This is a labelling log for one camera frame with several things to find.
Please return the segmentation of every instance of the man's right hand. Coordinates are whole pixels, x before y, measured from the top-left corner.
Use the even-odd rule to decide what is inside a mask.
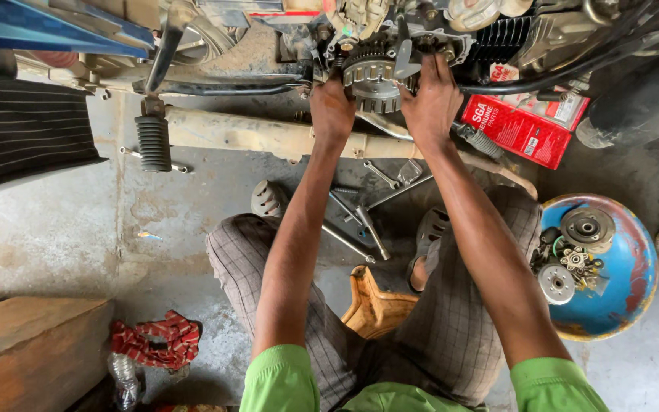
[[[403,86],[400,111],[406,117],[408,132],[419,149],[434,150],[450,141],[452,121],[463,96],[454,82],[449,64],[440,53],[423,57],[421,80],[416,96]]]

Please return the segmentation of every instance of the stained floor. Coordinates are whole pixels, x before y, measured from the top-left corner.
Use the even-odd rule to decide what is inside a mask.
[[[168,98],[167,103],[285,120],[308,109],[293,94]],[[250,342],[212,276],[204,237],[221,219],[250,211],[248,199],[260,180],[277,181],[292,192],[306,157],[293,166],[268,153],[174,147],[173,159],[192,166],[194,173],[147,174],[137,159],[117,153],[122,145],[136,146],[133,117],[140,115],[139,98],[120,93],[106,101],[88,98],[88,109],[96,145],[108,162],[0,192],[0,293],[111,297],[117,315],[129,324],[159,320],[169,309],[199,320],[204,332],[190,375],[176,382],[163,370],[147,370],[144,400],[238,403]],[[393,171],[404,162],[375,163]],[[490,183],[484,173],[475,176]],[[600,193],[630,207],[651,234],[659,229],[659,141],[633,150],[597,151],[572,139],[561,168],[537,177],[542,200]],[[335,182],[362,187],[362,196],[349,198],[353,202],[388,193],[361,161],[352,159],[341,159]],[[416,225],[440,201],[435,184],[428,183],[375,211],[394,255],[374,271],[382,287],[403,287]],[[330,204],[326,217],[352,234],[354,227],[340,216]],[[141,238],[140,232],[161,240]],[[316,281],[339,315],[351,301],[350,270],[361,263],[360,256],[323,235]],[[659,410],[659,284],[648,312],[630,330],[567,346],[610,409]],[[487,403],[491,410],[516,410],[507,369]]]

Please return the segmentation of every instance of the red parts box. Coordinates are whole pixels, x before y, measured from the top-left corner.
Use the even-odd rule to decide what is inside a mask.
[[[581,117],[585,107],[576,117]],[[500,147],[549,169],[558,168],[571,139],[565,127],[493,96],[472,95],[462,120],[484,131]]]

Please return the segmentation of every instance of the striped mat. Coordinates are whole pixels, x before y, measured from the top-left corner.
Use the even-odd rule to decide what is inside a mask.
[[[87,92],[0,79],[0,189],[107,159],[93,143]]]

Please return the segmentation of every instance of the foot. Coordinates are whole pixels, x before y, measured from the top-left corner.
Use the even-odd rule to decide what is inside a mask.
[[[251,195],[251,211],[261,217],[283,217],[288,205],[286,194],[275,182],[262,180]]]
[[[423,292],[426,287],[426,281],[428,281],[428,274],[426,273],[426,256],[419,257],[414,262],[414,268],[411,271],[411,277],[408,278],[408,285],[411,287],[411,290],[416,293]]]
[[[426,212],[416,232],[416,257],[408,264],[408,287],[414,293],[421,293],[426,287],[426,255],[431,244],[442,237],[445,229],[452,227],[449,215],[442,208],[432,208]]]

